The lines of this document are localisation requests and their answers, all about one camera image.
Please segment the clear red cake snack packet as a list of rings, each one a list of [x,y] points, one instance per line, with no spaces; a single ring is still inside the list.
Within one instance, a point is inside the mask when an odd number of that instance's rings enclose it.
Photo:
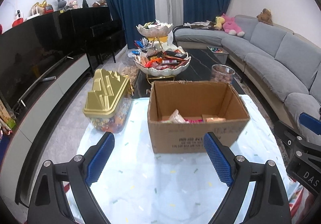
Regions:
[[[162,120],[163,123],[168,124],[185,124],[187,121],[180,115],[179,110],[175,110],[168,119]]]

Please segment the colourful striped mat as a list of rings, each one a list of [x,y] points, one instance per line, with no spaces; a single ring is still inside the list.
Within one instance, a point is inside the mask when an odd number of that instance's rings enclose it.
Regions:
[[[320,223],[320,194],[314,195],[291,179],[288,198],[292,223]]]

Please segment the grey curved sofa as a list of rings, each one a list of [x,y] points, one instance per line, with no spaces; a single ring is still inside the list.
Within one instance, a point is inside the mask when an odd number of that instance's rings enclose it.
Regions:
[[[185,49],[222,47],[280,120],[320,144],[320,136],[299,122],[301,113],[320,119],[320,48],[285,27],[254,17],[237,15],[235,22],[243,37],[183,26],[175,28],[174,38]]]

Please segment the white tv cabinet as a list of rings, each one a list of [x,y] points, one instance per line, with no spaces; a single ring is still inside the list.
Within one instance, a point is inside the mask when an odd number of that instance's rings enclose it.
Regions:
[[[89,68],[86,55],[82,55],[44,90],[18,125],[4,155],[1,166],[1,195],[17,204],[28,204],[28,199],[19,201],[18,182],[31,145],[54,107],[66,96],[67,91]]]

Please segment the light blue patterned tablecloth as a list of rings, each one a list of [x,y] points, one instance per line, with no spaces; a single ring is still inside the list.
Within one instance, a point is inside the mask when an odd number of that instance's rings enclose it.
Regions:
[[[249,162],[273,160],[290,199],[299,183],[287,176],[276,139],[254,101],[240,97],[250,121],[231,150]],[[90,189],[111,223],[208,223],[228,187],[207,153],[154,154],[148,103],[148,98],[133,101],[112,154]]]

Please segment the glass jar of nuts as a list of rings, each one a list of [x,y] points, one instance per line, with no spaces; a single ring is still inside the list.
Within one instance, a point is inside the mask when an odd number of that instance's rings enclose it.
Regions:
[[[210,81],[231,84],[235,74],[236,72],[226,65],[214,64],[212,65]]]

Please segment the brown cardboard box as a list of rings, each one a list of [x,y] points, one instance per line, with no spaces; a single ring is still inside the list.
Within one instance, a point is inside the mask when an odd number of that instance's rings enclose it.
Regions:
[[[176,109],[187,122],[163,123]],[[231,146],[249,120],[249,112],[231,84],[211,81],[152,84],[147,123],[154,153],[204,152],[203,138],[208,132],[213,132],[223,145]]]

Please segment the gold lid candy container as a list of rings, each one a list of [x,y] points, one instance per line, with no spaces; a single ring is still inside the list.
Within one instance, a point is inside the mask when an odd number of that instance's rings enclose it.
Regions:
[[[117,71],[97,69],[88,91],[83,114],[96,130],[120,133],[132,104],[132,88],[128,76]]]

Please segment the brown teddy bear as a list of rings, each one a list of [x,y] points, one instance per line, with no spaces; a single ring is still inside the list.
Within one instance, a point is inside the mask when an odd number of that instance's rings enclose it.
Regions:
[[[272,14],[271,14],[271,11],[269,9],[264,8],[260,12],[260,14],[257,16],[257,19],[258,19],[259,22],[262,22],[264,24],[273,26]]]

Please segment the pink plush toy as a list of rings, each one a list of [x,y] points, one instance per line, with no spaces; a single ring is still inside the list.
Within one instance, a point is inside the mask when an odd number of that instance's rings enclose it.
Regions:
[[[243,37],[245,35],[245,32],[235,22],[234,17],[229,17],[225,14],[223,14],[221,17],[225,20],[224,24],[222,25],[225,33],[229,35],[235,35],[237,37]]]

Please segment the yellow plush toy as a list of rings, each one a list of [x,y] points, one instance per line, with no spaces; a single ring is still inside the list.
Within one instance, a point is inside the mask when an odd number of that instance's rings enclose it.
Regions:
[[[215,17],[215,23],[214,23],[213,27],[214,27],[215,30],[220,31],[220,30],[222,30],[222,26],[223,26],[224,23],[225,23],[225,19],[223,17],[216,16]]]

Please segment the two tier white snack stand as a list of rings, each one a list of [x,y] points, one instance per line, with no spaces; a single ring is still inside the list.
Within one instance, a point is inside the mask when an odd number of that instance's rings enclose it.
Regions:
[[[173,24],[155,20],[136,26],[142,36],[135,41],[134,63],[145,75],[148,83],[154,80],[175,79],[190,65],[192,56],[173,44]]]

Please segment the black television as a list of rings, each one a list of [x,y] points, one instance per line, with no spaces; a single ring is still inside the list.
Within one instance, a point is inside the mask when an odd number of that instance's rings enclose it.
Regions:
[[[17,113],[45,76],[60,75],[84,52],[80,9],[32,18],[1,34],[1,98]]]

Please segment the black piano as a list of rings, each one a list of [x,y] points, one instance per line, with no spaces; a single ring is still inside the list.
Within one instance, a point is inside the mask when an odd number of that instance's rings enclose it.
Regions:
[[[115,59],[115,53],[126,46],[122,21],[113,20],[108,7],[68,10],[60,14],[59,24],[64,43],[73,52],[86,55],[91,72],[106,57]]]

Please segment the grey bunny plush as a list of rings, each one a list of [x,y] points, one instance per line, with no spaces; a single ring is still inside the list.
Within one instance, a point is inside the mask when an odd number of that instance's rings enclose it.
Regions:
[[[66,6],[66,0],[57,0],[57,8],[59,11],[62,11]]]

